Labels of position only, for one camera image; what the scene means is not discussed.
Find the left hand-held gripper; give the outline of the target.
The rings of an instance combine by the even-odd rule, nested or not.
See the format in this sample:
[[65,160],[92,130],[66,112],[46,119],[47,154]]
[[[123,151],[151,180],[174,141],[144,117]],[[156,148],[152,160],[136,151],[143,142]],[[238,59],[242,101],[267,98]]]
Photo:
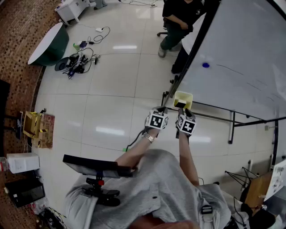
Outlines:
[[157,135],[159,131],[166,128],[168,124],[168,109],[165,106],[157,106],[153,107],[150,111],[148,116],[145,119],[145,128],[144,132],[149,134],[149,131],[154,129],[157,131]]

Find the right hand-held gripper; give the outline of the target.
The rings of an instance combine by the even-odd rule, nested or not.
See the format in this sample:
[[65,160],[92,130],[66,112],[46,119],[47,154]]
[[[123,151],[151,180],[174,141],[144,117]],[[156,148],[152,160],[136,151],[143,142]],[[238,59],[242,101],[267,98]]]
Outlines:
[[177,129],[176,138],[179,139],[180,132],[189,138],[195,130],[196,117],[189,109],[179,108],[175,124]]

